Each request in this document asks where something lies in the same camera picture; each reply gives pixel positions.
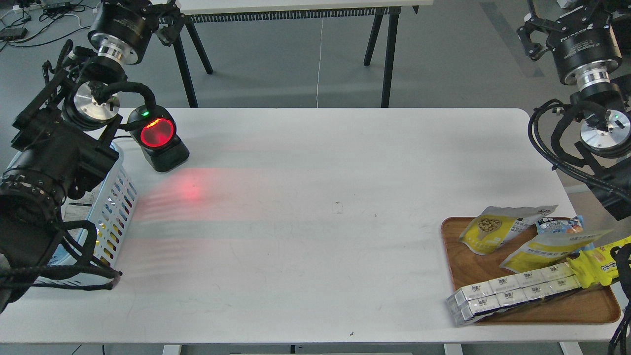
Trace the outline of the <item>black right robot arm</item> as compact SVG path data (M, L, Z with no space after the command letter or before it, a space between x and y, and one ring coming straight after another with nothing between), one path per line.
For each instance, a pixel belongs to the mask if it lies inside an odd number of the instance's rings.
M577 92L552 99L528 123L532 146L554 169L583 182L616 220L630 216L630 75L610 75L630 50L628 0L577 0L556 20L533 1L516 33L525 54L554 57L559 81Z

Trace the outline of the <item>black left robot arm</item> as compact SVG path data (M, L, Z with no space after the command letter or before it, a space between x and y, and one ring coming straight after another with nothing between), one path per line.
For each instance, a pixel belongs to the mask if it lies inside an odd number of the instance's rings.
M17 115L11 144L18 154L1 176L1 308L20 299L37 279L65 285L95 276L81 290L111 289L120 272L94 253L97 227L63 221L67 199L97 188L120 161L112 147L124 130L155 171L167 172L189 157L176 123L144 84L128 80L125 65L138 64L157 35L175 43L185 15L175 0L104 0L88 34L92 48L68 40L45 87Z

